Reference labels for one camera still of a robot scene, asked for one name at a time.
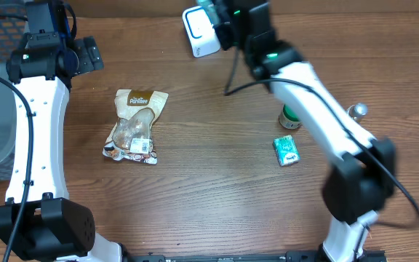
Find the brown snack bag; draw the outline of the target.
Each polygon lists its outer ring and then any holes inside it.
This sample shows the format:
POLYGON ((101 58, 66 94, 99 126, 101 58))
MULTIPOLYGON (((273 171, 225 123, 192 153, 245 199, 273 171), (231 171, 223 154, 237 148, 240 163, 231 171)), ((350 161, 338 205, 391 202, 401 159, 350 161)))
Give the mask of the brown snack bag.
POLYGON ((160 91, 118 90, 114 100, 117 121, 103 146, 103 155, 115 161, 156 164, 152 126, 169 95, 160 91))

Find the green lid jar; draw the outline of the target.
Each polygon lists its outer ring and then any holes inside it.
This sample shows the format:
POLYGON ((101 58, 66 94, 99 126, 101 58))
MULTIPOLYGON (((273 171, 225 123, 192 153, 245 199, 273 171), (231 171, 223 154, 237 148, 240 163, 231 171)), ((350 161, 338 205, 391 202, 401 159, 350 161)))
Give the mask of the green lid jar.
POLYGON ((279 114, 279 123, 289 130, 296 130, 301 127, 301 121, 287 105, 283 105, 282 111, 279 114))

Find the small teal tissue pack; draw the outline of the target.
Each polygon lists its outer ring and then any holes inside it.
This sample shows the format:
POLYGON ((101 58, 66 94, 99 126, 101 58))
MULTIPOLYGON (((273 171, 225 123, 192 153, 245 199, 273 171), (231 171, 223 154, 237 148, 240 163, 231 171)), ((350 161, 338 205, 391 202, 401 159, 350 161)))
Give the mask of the small teal tissue pack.
POLYGON ((291 135, 274 139, 273 145, 281 166, 288 166, 300 161, 300 155, 291 135))

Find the yellow dish soap bottle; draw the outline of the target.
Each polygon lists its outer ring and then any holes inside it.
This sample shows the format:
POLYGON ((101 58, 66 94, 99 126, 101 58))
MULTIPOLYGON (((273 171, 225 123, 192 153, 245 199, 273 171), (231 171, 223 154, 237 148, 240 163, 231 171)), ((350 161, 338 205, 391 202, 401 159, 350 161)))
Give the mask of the yellow dish soap bottle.
POLYGON ((347 114, 355 122, 360 122, 368 114, 368 107, 363 103, 356 103, 347 109, 347 114))

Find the teal wet wipes pack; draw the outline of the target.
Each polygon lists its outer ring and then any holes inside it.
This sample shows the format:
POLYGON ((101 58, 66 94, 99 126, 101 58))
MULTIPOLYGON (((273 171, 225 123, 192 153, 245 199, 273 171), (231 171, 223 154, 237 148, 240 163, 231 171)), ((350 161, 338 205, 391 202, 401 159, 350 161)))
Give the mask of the teal wet wipes pack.
POLYGON ((196 3, 203 8, 211 24, 217 25, 220 23, 220 18, 212 0, 196 0, 196 3))

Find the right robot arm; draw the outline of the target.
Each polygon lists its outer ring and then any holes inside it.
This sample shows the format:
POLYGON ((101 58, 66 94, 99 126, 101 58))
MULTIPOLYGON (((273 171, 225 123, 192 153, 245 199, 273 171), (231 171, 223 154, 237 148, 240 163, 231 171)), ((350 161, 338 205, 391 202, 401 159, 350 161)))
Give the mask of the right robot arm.
POLYGON ((287 261, 385 261, 364 243, 394 193, 396 149, 353 120, 327 91, 314 67, 279 39, 268 1, 213 1, 210 17, 223 49, 238 47, 256 83, 285 104, 319 144, 330 163, 322 189, 332 220, 316 252, 289 251, 287 261))

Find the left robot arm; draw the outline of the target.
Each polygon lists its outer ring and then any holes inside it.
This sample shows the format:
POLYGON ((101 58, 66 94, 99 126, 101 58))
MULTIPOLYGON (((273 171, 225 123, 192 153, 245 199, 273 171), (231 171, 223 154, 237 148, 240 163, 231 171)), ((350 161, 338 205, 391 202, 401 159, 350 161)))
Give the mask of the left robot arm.
POLYGON ((70 200, 63 166, 63 125, 71 81, 103 68, 92 37, 77 37, 64 1, 25 4, 28 31, 7 61, 3 84, 16 105, 15 159, 0 206, 5 256, 24 261, 126 261, 126 249, 102 237, 92 211, 70 200))

